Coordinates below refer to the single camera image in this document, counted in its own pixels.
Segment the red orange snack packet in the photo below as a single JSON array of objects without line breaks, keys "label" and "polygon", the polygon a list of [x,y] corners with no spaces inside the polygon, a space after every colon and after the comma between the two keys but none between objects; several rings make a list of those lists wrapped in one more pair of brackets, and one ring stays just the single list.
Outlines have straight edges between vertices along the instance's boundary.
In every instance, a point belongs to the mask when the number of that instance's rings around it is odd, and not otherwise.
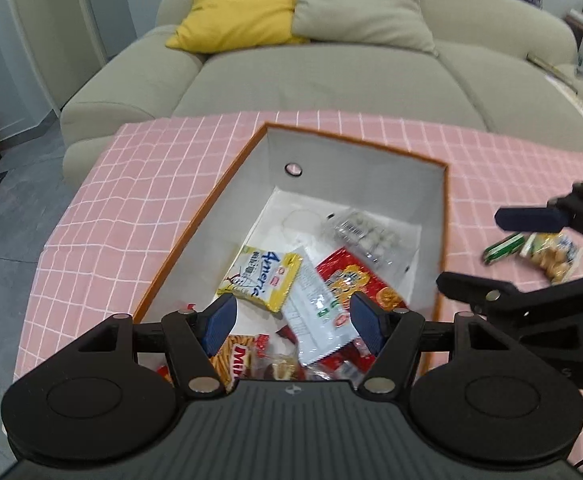
[{"label": "red orange snack packet", "polygon": [[325,258],[316,270],[346,309],[354,292],[363,292],[385,311],[406,308],[406,302],[396,290],[344,247]]}]

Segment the yellow cushion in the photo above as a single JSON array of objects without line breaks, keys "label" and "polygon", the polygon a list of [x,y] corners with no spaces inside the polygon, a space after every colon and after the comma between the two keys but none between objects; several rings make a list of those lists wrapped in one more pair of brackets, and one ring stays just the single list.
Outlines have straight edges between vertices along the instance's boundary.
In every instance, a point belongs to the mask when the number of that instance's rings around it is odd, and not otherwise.
[{"label": "yellow cushion", "polygon": [[165,45],[198,54],[305,44],[293,35],[296,0],[192,0]]}]

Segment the clear bag white candies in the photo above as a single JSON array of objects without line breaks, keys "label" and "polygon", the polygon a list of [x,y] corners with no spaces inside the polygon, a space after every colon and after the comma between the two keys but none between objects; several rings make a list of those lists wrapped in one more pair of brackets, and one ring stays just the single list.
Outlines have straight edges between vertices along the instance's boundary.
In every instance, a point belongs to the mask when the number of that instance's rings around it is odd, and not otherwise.
[{"label": "clear bag white candies", "polygon": [[400,235],[366,212],[346,209],[328,214],[326,234],[370,266],[390,266],[398,258]]}]

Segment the cream door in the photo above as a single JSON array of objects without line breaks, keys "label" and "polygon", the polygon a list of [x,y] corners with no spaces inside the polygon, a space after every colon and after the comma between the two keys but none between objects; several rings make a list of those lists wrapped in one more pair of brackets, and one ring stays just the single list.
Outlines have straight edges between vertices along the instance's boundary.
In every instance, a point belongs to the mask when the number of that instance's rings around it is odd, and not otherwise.
[{"label": "cream door", "polygon": [[10,0],[26,52],[50,102],[61,110],[106,64],[88,0]]}]

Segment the beige sofa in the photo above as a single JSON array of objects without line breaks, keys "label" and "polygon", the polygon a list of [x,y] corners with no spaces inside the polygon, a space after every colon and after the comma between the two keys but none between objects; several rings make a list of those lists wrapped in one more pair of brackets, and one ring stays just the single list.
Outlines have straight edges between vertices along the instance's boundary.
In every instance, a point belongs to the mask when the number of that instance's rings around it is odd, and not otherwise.
[{"label": "beige sofa", "polygon": [[162,0],[157,25],[64,107],[64,177],[79,186],[132,122],[236,112],[343,110],[437,122],[583,153],[583,117],[536,55],[583,99],[576,40],[520,0],[421,0],[435,54],[365,44],[293,44],[205,58],[166,40],[192,0]]}]

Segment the orange storage box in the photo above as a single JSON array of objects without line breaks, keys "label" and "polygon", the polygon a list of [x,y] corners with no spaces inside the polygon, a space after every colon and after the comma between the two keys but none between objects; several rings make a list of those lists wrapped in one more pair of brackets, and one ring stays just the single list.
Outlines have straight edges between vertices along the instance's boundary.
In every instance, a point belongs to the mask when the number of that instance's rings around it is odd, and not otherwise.
[{"label": "orange storage box", "polygon": [[[326,234],[328,214],[357,209],[400,235],[390,266],[368,266],[425,318],[439,312],[436,277],[445,256],[448,167],[399,148],[281,125],[266,125],[240,151],[176,242],[137,308],[157,322],[182,308],[202,310],[244,245],[272,252],[302,247],[313,266],[342,248]],[[278,353],[278,313],[237,298],[231,335],[270,336]]]}]

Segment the yellow white 4meric packet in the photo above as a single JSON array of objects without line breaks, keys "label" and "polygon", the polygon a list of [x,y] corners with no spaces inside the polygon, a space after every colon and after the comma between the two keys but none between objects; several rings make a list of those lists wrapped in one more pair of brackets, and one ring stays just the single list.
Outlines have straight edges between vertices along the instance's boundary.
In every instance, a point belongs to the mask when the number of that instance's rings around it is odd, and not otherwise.
[{"label": "yellow white 4meric packet", "polygon": [[272,252],[244,245],[216,293],[230,292],[236,298],[278,313],[297,278],[302,260],[297,252]]}]

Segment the green snack stick packet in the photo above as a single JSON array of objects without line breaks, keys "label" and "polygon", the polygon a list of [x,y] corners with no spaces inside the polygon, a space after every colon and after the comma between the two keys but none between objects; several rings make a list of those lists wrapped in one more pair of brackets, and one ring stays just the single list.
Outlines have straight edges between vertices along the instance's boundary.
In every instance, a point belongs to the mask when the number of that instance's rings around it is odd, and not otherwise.
[{"label": "green snack stick packet", "polygon": [[521,251],[526,243],[527,236],[525,233],[514,233],[508,237],[499,240],[493,245],[485,248],[482,252],[481,260],[486,266],[501,261],[510,256],[516,255]]}]

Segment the clear seed snack bag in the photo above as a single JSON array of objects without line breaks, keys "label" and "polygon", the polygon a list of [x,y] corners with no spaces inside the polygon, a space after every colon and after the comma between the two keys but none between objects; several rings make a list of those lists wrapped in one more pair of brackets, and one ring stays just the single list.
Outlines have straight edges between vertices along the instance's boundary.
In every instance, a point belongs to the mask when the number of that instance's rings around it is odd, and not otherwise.
[{"label": "clear seed snack bag", "polygon": [[270,336],[261,334],[254,340],[251,350],[251,377],[291,382],[305,379],[305,371],[295,356],[278,353],[270,343]]}]

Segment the red orange pretzel snack bag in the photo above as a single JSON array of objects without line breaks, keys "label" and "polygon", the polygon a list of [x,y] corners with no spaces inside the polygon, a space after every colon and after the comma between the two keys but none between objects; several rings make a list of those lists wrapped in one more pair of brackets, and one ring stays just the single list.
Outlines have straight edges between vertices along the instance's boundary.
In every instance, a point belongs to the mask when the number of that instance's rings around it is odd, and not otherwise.
[{"label": "red orange pretzel snack bag", "polygon": [[255,344],[255,336],[229,335],[211,359],[211,364],[227,391],[234,388],[237,380],[250,376]]}]

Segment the yellow biscuit bag blue label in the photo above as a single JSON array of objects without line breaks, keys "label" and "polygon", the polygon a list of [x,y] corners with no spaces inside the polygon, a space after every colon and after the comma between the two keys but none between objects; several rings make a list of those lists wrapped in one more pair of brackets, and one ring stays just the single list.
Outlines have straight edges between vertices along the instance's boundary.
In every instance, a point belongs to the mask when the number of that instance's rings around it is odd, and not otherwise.
[{"label": "yellow biscuit bag blue label", "polygon": [[532,233],[519,255],[541,269],[552,285],[568,281],[579,266],[583,247],[564,233]]}]

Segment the red wafer bar packet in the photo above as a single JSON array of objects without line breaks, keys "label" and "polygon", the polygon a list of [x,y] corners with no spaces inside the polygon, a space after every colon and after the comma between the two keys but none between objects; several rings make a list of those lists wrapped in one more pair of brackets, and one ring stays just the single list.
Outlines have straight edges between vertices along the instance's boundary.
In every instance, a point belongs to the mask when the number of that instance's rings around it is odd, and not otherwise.
[{"label": "red wafer bar packet", "polygon": [[297,335],[289,325],[278,330],[276,335],[295,348],[293,356],[305,371],[303,380],[349,380],[357,387],[375,362],[375,356],[360,338],[354,338],[337,348],[337,338],[315,341],[307,330]]}]

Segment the white snack packet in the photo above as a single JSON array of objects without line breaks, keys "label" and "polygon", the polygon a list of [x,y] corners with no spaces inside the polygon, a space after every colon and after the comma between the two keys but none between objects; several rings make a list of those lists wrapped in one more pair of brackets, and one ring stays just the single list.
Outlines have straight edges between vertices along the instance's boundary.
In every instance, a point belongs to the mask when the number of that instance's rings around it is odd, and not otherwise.
[{"label": "white snack packet", "polygon": [[349,311],[331,292],[302,247],[291,251],[300,268],[282,305],[282,316],[296,337],[303,366],[330,356],[357,338]]}]

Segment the beige cushion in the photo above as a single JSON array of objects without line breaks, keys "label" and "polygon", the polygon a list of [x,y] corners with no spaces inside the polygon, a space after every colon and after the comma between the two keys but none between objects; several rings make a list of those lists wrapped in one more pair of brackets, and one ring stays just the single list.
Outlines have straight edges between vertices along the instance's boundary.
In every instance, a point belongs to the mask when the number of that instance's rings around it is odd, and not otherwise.
[{"label": "beige cushion", "polygon": [[421,0],[296,0],[291,30],[323,42],[436,52]]}]

